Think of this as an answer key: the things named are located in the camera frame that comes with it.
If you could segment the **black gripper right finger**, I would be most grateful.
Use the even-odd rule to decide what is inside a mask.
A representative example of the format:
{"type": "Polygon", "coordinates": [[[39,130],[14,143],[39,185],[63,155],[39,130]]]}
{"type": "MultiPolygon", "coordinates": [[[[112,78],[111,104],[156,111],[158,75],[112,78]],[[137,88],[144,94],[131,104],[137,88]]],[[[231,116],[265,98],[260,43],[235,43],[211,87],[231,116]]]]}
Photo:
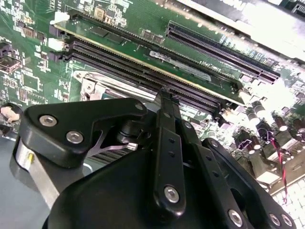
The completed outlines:
{"type": "Polygon", "coordinates": [[[182,134],[183,147],[192,158],[206,194],[213,229],[294,229],[296,224],[283,208],[217,141],[200,141],[193,126],[181,118],[179,100],[173,97],[173,113],[182,134]]]}

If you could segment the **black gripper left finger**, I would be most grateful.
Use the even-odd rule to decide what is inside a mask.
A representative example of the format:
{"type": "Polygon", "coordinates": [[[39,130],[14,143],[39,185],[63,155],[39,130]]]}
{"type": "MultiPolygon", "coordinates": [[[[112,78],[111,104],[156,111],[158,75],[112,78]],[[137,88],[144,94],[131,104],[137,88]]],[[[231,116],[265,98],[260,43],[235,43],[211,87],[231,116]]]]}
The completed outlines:
{"type": "Polygon", "coordinates": [[[119,98],[29,107],[21,118],[16,161],[51,208],[81,178],[85,158],[136,144],[153,156],[153,209],[178,217],[186,208],[178,105],[161,90],[150,104],[119,98]]]}

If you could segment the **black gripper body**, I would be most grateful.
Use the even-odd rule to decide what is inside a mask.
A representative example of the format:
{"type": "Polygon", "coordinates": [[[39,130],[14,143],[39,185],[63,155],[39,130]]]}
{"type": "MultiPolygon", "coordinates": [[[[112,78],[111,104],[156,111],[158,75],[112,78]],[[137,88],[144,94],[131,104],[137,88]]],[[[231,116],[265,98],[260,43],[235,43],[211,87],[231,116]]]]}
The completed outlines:
{"type": "Polygon", "coordinates": [[[46,229],[226,229],[226,208],[181,150],[136,151],[69,185],[46,229]]]}

